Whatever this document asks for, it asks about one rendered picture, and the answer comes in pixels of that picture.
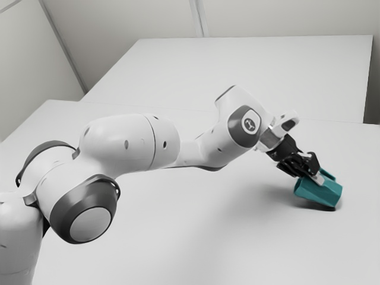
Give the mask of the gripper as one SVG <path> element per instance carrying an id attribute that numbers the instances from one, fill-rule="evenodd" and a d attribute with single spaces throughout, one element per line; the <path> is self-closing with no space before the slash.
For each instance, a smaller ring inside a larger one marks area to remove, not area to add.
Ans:
<path id="1" fill-rule="evenodd" d="M 292 177 L 307 176 L 319 186 L 325 181 L 320 174 L 320 164 L 316 154 L 303 153 L 289 134 L 286 134 L 274 149 L 266 152 L 266 155 L 277 163 L 278 169 Z"/>

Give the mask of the teal faceted mug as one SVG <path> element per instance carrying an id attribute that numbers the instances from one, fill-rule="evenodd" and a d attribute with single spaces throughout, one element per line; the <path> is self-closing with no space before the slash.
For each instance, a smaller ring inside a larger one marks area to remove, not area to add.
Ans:
<path id="1" fill-rule="evenodd" d="M 341 198 L 343 186 L 336 181 L 335 176 L 323 168 L 320 168 L 317 177 L 317 181 L 308 176 L 299 178 L 293 193 L 306 200 L 334 208 Z"/>

